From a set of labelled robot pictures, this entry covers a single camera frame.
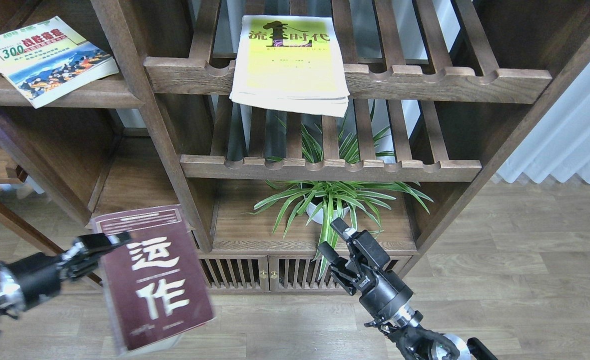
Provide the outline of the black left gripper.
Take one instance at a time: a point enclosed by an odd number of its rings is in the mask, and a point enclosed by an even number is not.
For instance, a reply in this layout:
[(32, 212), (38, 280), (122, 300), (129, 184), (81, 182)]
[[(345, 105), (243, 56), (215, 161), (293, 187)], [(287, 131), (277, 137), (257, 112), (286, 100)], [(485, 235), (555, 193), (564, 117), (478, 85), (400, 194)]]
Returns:
[(18, 317), (20, 312), (58, 296), (63, 282), (75, 282), (98, 267), (105, 253), (132, 241), (128, 231), (80, 235), (62, 254), (35, 253), (11, 264), (0, 261), (0, 312)]

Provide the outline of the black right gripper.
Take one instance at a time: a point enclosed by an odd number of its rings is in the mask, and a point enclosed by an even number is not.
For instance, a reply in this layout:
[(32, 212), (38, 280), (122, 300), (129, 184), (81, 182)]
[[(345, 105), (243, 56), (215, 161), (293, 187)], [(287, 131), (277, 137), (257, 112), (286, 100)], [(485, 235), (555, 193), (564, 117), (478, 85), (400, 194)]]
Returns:
[(331, 278), (350, 296), (361, 292), (359, 302), (373, 317), (366, 326), (414, 326), (415, 310), (409, 305), (413, 292), (397, 274), (385, 271), (390, 257), (367, 231), (357, 231), (342, 219), (331, 223), (333, 230), (345, 240), (349, 259), (341, 257), (323, 242), (318, 249), (329, 262)]

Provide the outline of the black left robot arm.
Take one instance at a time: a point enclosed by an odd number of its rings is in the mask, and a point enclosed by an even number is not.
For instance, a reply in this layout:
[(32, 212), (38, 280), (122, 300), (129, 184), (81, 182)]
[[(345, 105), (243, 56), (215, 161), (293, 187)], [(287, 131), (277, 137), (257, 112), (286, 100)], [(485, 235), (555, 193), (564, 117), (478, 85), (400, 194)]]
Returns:
[(11, 264), (0, 261), (0, 316), (18, 319), (20, 312), (56, 297), (61, 283), (76, 281), (98, 268), (101, 256), (132, 241), (129, 232), (80, 235), (72, 247), (54, 256), (41, 251)]

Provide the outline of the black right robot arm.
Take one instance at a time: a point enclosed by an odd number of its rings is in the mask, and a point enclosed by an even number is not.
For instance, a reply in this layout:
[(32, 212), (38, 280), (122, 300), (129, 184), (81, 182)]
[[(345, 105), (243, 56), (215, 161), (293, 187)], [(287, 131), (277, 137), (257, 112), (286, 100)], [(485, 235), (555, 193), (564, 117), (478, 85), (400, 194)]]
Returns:
[(407, 360), (493, 360), (495, 355), (472, 337), (467, 341), (452, 333), (423, 328), (423, 315), (411, 308), (413, 292), (385, 266), (390, 257), (367, 231), (357, 231), (337, 218), (333, 230), (346, 242), (350, 257), (345, 259), (328, 244), (319, 250), (329, 261), (333, 279), (353, 296), (361, 292), (360, 304), (373, 317), (366, 326), (375, 327), (391, 340)]

